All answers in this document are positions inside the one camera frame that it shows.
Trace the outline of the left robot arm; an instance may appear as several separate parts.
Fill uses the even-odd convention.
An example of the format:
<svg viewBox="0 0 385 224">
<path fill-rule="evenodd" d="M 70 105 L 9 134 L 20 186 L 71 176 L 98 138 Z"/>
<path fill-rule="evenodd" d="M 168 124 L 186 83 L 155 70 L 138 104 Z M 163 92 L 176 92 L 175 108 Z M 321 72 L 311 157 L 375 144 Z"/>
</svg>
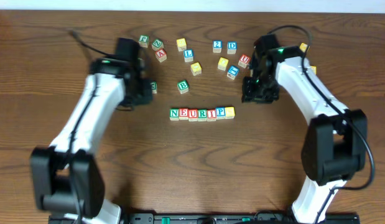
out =
<svg viewBox="0 0 385 224">
<path fill-rule="evenodd" d="M 35 204 L 68 223 L 122 223 L 122 209 L 104 197 L 95 161 L 103 133 L 118 107 L 133 110 L 152 101 L 140 45 L 119 38 L 113 54 L 90 63 L 81 97 L 49 147 L 30 155 Z"/>
</svg>

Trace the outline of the red E block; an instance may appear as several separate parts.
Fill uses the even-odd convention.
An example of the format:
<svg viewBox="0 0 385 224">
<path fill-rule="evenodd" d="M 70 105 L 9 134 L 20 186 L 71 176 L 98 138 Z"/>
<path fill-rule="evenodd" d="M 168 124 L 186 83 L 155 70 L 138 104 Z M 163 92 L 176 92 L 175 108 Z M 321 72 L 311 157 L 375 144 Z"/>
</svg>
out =
<svg viewBox="0 0 385 224">
<path fill-rule="evenodd" d="M 179 120 L 188 120 L 188 108 L 179 108 Z"/>
</svg>

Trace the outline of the red A block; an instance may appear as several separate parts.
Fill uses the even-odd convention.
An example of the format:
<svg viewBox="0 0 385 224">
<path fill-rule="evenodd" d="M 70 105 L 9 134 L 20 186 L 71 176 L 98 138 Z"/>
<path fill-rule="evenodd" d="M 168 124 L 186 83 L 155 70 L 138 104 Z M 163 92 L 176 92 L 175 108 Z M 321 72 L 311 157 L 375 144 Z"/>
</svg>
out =
<svg viewBox="0 0 385 224">
<path fill-rule="evenodd" d="M 164 49 L 160 49 L 155 52 L 155 57 L 159 62 L 167 60 L 167 53 Z"/>
</svg>

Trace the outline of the blue L block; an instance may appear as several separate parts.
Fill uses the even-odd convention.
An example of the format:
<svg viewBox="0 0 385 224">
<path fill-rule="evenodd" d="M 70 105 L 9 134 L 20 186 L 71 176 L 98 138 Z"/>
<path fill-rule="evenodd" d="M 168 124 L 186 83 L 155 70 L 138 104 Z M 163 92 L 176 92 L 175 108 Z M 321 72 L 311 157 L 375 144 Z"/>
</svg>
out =
<svg viewBox="0 0 385 224">
<path fill-rule="evenodd" d="M 183 51 L 183 57 L 185 62 L 194 61 L 194 54 L 192 49 L 187 49 Z"/>
</svg>

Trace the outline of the green R block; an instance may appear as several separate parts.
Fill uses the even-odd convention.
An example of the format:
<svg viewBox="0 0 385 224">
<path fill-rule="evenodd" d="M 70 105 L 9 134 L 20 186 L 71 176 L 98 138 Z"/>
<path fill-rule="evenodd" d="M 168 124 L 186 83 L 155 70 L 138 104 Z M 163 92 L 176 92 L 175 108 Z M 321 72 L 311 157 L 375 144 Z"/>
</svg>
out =
<svg viewBox="0 0 385 224">
<path fill-rule="evenodd" d="M 200 109 L 198 110 L 198 121 L 207 121 L 207 110 L 206 109 Z"/>
</svg>

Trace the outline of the yellow O block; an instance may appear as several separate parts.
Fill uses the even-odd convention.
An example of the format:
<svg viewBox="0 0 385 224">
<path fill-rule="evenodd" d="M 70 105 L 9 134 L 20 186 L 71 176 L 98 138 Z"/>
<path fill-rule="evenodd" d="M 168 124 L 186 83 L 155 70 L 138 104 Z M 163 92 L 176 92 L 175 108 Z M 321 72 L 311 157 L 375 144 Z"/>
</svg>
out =
<svg viewBox="0 0 385 224">
<path fill-rule="evenodd" d="M 199 62 L 193 63 L 190 66 L 193 76 L 200 75 L 202 73 L 202 67 Z"/>
</svg>

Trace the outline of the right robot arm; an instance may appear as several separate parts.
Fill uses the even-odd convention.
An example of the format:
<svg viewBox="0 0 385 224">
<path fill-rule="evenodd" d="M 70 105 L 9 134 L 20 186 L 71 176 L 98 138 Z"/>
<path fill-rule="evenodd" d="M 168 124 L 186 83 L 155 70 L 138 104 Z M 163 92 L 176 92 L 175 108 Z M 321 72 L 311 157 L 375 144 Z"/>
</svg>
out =
<svg viewBox="0 0 385 224">
<path fill-rule="evenodd" d="M 307 122 L 301 152 L 306 178 L 291 210 L 298 223 L 320 223 L 335 194 L 364 168 L 367 117 L 338 101 L 310 68 L 304 51 L 281 46 L 275 34 L 255 41 L 249 69 L 242 102 L 272 103 L 283 88 Z"/>
</svg>

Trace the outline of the red I block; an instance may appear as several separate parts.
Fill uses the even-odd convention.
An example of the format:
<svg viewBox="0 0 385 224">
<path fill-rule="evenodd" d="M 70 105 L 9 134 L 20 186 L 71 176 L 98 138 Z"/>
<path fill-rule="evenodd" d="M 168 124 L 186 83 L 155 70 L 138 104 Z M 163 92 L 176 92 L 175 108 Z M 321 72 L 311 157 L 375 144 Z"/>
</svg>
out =
<svg viewBox="0 0 385 224">
<path fill-rule="evenodd" d="M 216 109 L 207 110 L 207 121 L 216 121 L 217 115 L 216 115 Z"/>
</svg>

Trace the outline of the green N block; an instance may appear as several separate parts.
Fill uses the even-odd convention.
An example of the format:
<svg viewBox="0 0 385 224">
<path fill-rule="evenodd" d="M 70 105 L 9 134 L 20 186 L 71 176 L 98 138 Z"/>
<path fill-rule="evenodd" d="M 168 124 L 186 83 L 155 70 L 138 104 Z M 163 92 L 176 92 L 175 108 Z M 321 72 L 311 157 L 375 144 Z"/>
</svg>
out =
<svg viewBox="0 0 385 224">
<path fill-rule="evenodd" d="M 179 109 L 178 108 L 171 108 L 169 113 L 169 119 L 171 121 L 178 121 L 179 118 Z"/>
</svg>

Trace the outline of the blue P block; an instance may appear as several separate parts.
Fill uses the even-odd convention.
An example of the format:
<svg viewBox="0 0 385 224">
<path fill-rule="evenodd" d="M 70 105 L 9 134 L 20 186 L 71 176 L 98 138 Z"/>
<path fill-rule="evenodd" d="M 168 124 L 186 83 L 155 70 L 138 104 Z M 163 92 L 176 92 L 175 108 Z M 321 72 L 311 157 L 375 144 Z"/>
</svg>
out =
<svg viewBox="0 0 385 224">
<path fill-rule="evenodd" d="M 217 119 L 225 119 L 226 118 L 225 107 L 217 107 L 217 108 L 215 108 L 215 111 L 216 111 L 216 118 Z"/>
</svg>

